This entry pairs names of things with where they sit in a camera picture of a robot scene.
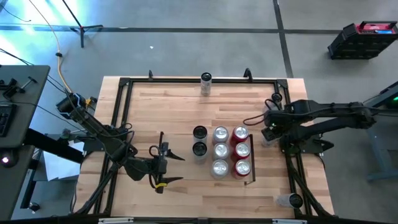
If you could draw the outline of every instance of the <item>black stand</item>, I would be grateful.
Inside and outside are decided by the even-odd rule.
[[[83,47],[85,47],[85,43],[84,43],[84,40],[83,40],[83,36],[84,36],[85,32],[88,31],[88,29],[90,29],[90,28],[99,28],[99,27],[102,28],[104,26],[102,26],[102,25],[94,25],[94,26],[86,26],[86,27],[81,26],[81,24],[79,23],[79,20],[77,20],[76,16],[72,12],[72,10],[70,10],[70,8],[69,8],[68,4],[65,2],[65,0],[62,0],[62,1],[65,4],[65,6],[68,8],[70,14],[73,16],[73,18],[75,19],[76,23],[79,25],[79,29],[80,29],[80,46],[83,48]],[[70,29],[75,31],[75,32],[77,32],[77,30],[75,28],[71,27]]]

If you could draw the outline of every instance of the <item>gray floor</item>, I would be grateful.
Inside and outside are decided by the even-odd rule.
[[[223,27],[275,29],[272,0],[112,0],[67,1],[83,25],[106,27]],[[395,0],[279,0],[285,29],[341,29],[363,20],[397,20]],[[37,7],[56,25],[75,25],[61,1],[38,1]],[[24,0],[8,1],[6,8],[33,24],[45,24]],[[1,24],[20,24],[0,12]],[[105,75],[241,76],[249,67],[255,77],[285,78],[278,34],[88,33],[86,47],[79,36],[57,32],[64,54],[63,72],[72,89],[98,96]],[[370,61],[333,61],[327,45],[335,35],[286,35],[295,78],[304,78],[309,98],[320,103],[363,101],[397,81],[398,44]],[[0,47],[34,64],[50,65],[56,72],[55,39],[51,32],[0,31]],[[0,55],[1,64],[17,64]],[[39,105],[56,113],[62,94],[46,85]],[[32,128],[59,133],[67,124],[37,110]],[[377,171],[370,143],[362,130],[344,129],[325,139],[335,148],[325,153],[326,175],[335,213],[343,218],[398,222],[398,180],[369,183]],[[13,218],[46,217],[68,212],[73,183],[41,183],[35,215],[16,209]]]

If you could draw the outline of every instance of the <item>red container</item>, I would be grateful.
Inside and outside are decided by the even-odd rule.
[[[241,142],[235,146],[234,151],[231,155],[231,160],[233,162],[236,162],[241,159],[247,159],[249,155],[250,147],[246,143]]]
[[[231,175],[235,179],[243,179],[245,176],[249,175],[251,171],[251,165],[248,161],[240,160],[234,163],[232,167]]]
[[[238,126],[234,128],[229,143],[232,147],[235,147],[238,143],[246,141],[248,137],[249,130],[245,126]]]

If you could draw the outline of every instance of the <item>yellow cable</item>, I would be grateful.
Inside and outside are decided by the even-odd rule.
[[[55,39],[57,40],[57,47],[58,47],[58,53],[61,53],[61,49],[60,49],[60,42],[58,41],[58,37],[55,34],[54,30],[52,29],[52,26],[50,25],[50,23],[45,19],[45,17],[43,16],[43,14],[37,9],[37,7],[35,6],[35,4],[33,4],[33,2],[31,0],[29,0],[30,3],[33,5],[33,7],[35,7],[35,9],[37,10],[37,12],[43,17],[43,19],[46,21],[46,23],[49,25],[49,27],[51,28],[52,33],[55,36]],[[57,56],[57,65],[58,65],[58,74],[61,77],[61,80],[63,82],[63,84],[65,85],[65,88],[68,90],[68,92],[73,93],[72,89],[68,86],[67,82],[65,81],[65,78],[62,75],[61,72],[61,58]]]

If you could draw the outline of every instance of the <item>soda can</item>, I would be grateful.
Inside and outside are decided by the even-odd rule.
[[[211,74],[205,72],[200,76],[200,93],[203,96],[208,96],[210,95],[210,90],[211,90]]]
[[[207,142],[207,129],[203,126],[196,126],[193,129],[193,142]]]
[[[241,159],[247,159],[250,155],[250,148],[249,146],[241,142],[235,146],[235,149],[231,155],[231,160],[236,162]]]
[[[215,179],[221,179],[228,174],[228,163],[222,159],[213,162],[211,167],[211,175]]]
[[[303,199],[295,193],[284,194],[277,197],[276,204],[281,207],[300,208],[303,205]]]
[[[249,175],[251,171],[251,165],[248,161],[240,160],[235,162],[232,168],[232,176],[235,179],[243,179],[245,176]]]
[[[249,130],[245,126],[238,126],[234,128],[229,143],[232,147],[235,147],[238,143],[246,141],[248,137]]]
[[[226,142],[229,138],[229,133],[226,127],[218,126],[214,129],[213,132],[213,144],[217,144],[219,142]]]
[[[229,156],[228,145],[221,142],[214,146],[213,159],[226,159]]]
[[[197,164],[203,164],[206,162],[207,158],[207,146],[203,142],[196,142],[192,146],[193,156]]]

